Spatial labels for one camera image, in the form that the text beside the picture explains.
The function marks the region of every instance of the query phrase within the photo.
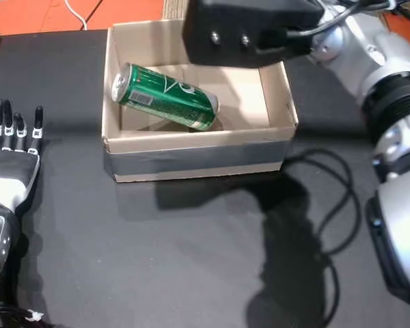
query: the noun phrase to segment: green can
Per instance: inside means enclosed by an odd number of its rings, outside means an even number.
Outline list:
[[[115,76],[112,99],[200,131],[213,125],[219,110],[215,95],[135,64]]]

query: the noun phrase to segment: robotic hand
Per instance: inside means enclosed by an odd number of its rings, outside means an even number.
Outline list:
[[[194,64],[258,68],[309,55],[361,107],[381,180],[367,214],[388,290],[410,304],[410,45],[373,10],[395,1],[190,0],[183,38]]]
[[[30,194],[40,167],[42,116],[42,107],[37,107],[30,147],[26,150],[23,117],[19,113],[12,116],[10,102],[0,100],[0,273],[20,233],[15,209]]]

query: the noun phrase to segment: black table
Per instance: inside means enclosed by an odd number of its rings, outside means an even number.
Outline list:
[[[330,327],[410,327],[364,222],[328,256],[377,186],[359,112],[331,74],[306,59],[286,65],[300,118],[290,156],[320,150],[308,158],[332,175],[299,159],[282,173],[116,184],[100,141],[105,39],[87,31],[0,41],[0,98],[27,118],[38,104],[46,112],[38,189],[23,218],[22,307],[73,328],[311,328],[331,308]],[[351,197],[319,237],[349,192],[334,156],[350,168],[359,203]]]

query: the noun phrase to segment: open box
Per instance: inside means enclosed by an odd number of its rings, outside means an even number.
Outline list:
[[[182,20],[114,25],[108,30],[102,140],[118,182],[225,176],[279,170],[297,127],[283,63],[257,70],[195,66]],[[123,63],[158,70],[217,95],[220,112],[193,131],[111,99]]]

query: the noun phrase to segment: barcode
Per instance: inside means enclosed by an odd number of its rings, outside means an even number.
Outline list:
[[[150,106],[153,102],[153,97],[139,91],[132,91],[131,95],[129,96],[129,100]]]

